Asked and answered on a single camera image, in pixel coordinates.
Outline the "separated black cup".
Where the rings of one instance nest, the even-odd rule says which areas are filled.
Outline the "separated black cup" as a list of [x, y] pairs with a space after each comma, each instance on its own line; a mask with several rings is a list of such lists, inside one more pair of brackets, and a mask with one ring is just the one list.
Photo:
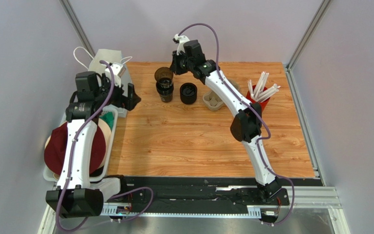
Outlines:
[[156, 82], [164, 88], [172, 85], [173, 72], [168, 67], [160, 67], [154, 73]]

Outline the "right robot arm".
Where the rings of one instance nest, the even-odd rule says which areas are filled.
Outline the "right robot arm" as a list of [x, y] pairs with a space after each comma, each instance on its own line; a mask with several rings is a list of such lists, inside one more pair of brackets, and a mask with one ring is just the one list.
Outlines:
[[258, 186], [256, 197], [263, 203], [278, 201], [279, 198], [292, 203], [284, 192], [279, 175], [273, 172], [262, 142], [262, 108], [252, 103], [237, 91], [224, 76], [217, 63], [207, 60], [197, 40], [174, 39], [178, 45], [172, 53], [170, 70], [176, 75], [187, 72], [210, 88], [233, 115], [230, 131], [245, 148], [251, 161]]

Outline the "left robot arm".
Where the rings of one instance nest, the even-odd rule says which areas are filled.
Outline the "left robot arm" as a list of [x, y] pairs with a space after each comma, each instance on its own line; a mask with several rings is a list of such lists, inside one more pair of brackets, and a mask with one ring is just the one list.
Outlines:
[[102, 74], [102, 86], [98, 85], [98, 73], [94, 71], [75, 77], [77, 102], [71, 102], [66, 109], [68, 141], [59, 178], [64, 185], [46, 193], [47, 204], [61, 218], [99, 216], [104, 202], [121, 190], [119, 177], [90, 183], [90, 157], [100, 112], [107, 104], [131, 111], [141, 101], [132, 83], [124, 89], [115, 82], [119, 77], [110, 75]]

